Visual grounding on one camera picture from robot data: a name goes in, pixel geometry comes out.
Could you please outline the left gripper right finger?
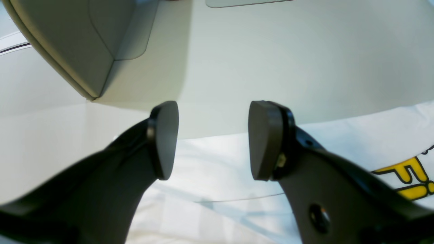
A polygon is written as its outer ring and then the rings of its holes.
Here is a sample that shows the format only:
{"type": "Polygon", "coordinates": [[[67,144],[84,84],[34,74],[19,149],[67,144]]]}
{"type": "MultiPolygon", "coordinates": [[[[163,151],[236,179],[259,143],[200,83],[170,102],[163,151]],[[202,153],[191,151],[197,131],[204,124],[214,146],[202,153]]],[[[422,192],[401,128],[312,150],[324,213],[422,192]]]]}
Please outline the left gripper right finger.
{"type": "Polygon", "coordinates": [[[283,189],[304,244],[432,244],[433,210],[327,151],[291,110],[253,101],[248,116],[252,177],[283,189]]]}

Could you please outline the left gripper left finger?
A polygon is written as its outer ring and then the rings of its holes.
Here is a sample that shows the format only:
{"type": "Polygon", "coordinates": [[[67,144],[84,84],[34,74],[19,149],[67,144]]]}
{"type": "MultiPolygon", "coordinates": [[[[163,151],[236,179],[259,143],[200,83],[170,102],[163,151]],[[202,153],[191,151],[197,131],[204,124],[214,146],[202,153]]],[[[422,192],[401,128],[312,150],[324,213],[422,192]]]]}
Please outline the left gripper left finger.
{"type": "Polygon", "coordinates": [[[124,244],[139,202],[172,174],[175,101],[25,195],[1,204],[2,244],[124,244]]]}

